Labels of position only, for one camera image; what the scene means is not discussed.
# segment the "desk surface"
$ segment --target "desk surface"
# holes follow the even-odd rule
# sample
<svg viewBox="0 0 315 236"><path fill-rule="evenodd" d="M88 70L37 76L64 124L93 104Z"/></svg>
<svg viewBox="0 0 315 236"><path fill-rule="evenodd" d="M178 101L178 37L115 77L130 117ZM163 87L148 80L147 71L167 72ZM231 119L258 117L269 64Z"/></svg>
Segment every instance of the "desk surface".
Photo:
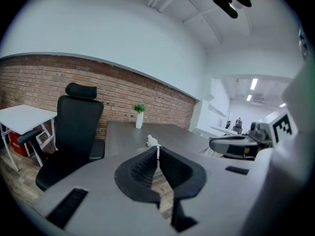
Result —
<svg viewBox="0 0 315 236"><path fill-rule="evenodd" d="M23 135L38 125L57 116L57 112L19 105L0 110L0 123Z"/></svg>
<svg viewBox="0 0 315 236"><path fill-rule="evenodd" d="M213 126L210 126L210 127L215 129L215 130L218 130L218 131L224 132L226 134L229 134L229 135L237 135L236 131L233 131L233 130L230 130L230 129L221 128L221 127L213 127Z"/></svg>
<svg viewBox="0 0 315 236"><path fill-rule="evenodd" d="M173 152L199 153L209 147L209 140L173 124L144 123L141 129L134 122L110 121L107 127L105 157L146 147L148 135Z"/></svg>

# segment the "white vase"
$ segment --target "white vase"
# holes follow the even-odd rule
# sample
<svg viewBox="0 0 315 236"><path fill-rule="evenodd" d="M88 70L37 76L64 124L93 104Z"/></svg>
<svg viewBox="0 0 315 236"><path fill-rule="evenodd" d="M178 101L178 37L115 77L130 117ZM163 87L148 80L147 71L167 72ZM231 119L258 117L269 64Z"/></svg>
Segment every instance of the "white vase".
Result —
<svg viewBox="0 0 315 236"><path fill-rule="evenodd" d="M136 128L141 128L143 123L143 112L139 113L136 121Z"/></svg>

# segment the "chair armrest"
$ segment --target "chair armrest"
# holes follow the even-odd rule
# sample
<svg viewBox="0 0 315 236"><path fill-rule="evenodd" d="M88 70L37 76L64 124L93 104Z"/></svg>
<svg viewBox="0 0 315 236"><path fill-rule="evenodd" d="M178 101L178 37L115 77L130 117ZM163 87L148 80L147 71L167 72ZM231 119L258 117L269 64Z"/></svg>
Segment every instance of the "chair armrest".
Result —
<svg viewBox="0 0 315 236"><path fill-rule="evenodd" d="M24 135L20 136L17 141L19 144L23 145L24 143L30 141L41 133L41 130L34 129L29 132L26 132Z"/></svg>
<svg viewBox="0 0 315 236"><path fill-rule="evenodd" d="M105 141L96 139L94 141L94 144L90 152L90 161L92 162L92 161L102 159L104 158L104 155L105 155Z"/></svg>

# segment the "person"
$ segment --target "person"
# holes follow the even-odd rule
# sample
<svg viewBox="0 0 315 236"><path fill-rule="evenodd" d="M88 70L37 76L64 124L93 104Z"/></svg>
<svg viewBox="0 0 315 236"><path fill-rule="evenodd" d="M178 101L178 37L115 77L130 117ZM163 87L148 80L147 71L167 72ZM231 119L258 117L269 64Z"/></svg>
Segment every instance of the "person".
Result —
<svg viewBox="0 0 315 236"><path fill-rule="evenodd" d="M235 125L237 125L237 124L239 124L242 127L243 122L241 121L240 117L235 122Z"/></svg>

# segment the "green plant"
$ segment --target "green plant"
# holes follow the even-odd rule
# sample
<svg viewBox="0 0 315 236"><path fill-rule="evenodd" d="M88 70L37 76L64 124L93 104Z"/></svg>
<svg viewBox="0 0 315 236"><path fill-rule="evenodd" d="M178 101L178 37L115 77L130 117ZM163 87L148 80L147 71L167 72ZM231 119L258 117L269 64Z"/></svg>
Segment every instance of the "green plant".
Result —
<svg viewBox="0 0 315 236"><path fill-rule="evenodd" d="M142 113L145 111L146 107L143 104L137 104L133 106L133 109L137 112L137 113Z"/></svg>

